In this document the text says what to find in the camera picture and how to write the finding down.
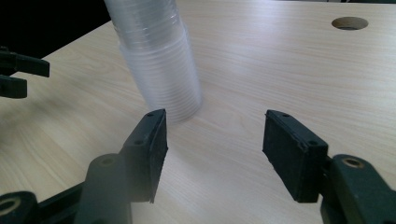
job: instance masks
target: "light wood tabletop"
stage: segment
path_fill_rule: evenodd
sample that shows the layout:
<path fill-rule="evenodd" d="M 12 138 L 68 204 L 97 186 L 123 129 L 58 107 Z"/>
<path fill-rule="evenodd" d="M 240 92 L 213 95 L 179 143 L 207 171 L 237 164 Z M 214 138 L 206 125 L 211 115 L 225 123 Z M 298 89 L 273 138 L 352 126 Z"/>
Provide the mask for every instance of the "light wood tabletop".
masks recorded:
<path fill-rule="evenodd" d="M 134 223 L 321 223 L 295 202 L 262 153 L 267 109 L 291 114 L 329 155 L 369 161 L 396 189 L 396 6 L 178 0 L 202 85 L 202 108 L 168 125 L 154 204 Z M 368 26 L 334 28 L 358 17 Z M 18 73 L 28 97 L 0 99 L 0 195 L 39 201 L 118 153 L 149 112 L 111 22 L 44 58 L 50 78 Z"/>

